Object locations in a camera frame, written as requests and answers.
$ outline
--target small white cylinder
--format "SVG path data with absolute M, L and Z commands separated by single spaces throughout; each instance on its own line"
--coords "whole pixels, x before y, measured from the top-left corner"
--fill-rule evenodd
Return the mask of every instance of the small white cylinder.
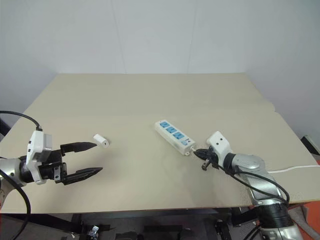
M 99 134 L 94 135 L 93 139 L 97 142 L 98 145 L 103 148 L 107 148 L 109 146 L 108 140 Z

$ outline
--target beige tabletop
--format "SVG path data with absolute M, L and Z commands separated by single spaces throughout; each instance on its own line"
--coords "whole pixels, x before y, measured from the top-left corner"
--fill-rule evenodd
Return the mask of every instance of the beige tabletop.
M 25 114 L 61 144 L 92 142 L 96 133 L 108 148 L 67 153 L 68 173 L 103 167 L 74 184 L 29 183 L 23 189 L 32 213 L 220 208 L 251 204 L 246 188 L 221 170 L 201 169 L 202 160 L 183 156 L 155 130 L 167 119 L 198 148 L 220 131 L 235 153 L 255 154 L 267 170 L 314 165 L 313 157 L 274 106 L 243 73 L 235 74 L 60 74 Z M 26 154 L 34 125 L 19 119 L 0 142 L 0 156 Z M 274 173 L 291 202 L 320 199 L 319 168 Z M 25 213 L 11 192 L 2 213 Z

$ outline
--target white power cord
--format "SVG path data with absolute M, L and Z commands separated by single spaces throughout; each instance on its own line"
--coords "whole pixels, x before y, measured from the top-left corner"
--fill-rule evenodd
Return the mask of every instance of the white power cord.
M 274 171 L 268 171 L 269 174 L 277 174 L 277 173 L 284 173 L 293 169 L 305 169 L 305 168 L 320 168 L 320 165 L 303 165 L 303 166 L 292 166 L 286 169 L 281 170 L 274 170 Z

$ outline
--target white wall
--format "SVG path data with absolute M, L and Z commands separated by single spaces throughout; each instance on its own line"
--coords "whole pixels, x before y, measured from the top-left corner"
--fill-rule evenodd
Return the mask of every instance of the white wall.
M 0 1 L 0 109 L 56 73 L 247 72 L 320 145 L 318 0 Z

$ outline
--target power strip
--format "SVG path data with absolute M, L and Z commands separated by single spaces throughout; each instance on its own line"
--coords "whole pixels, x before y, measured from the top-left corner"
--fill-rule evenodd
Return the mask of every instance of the power strip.
M 182 155 L 188 156 L 192 147 L 196 144 L 190 137 L 173 126 L 167 120 L 157 121 L 154 124 L 155 130 L 169 142 Z

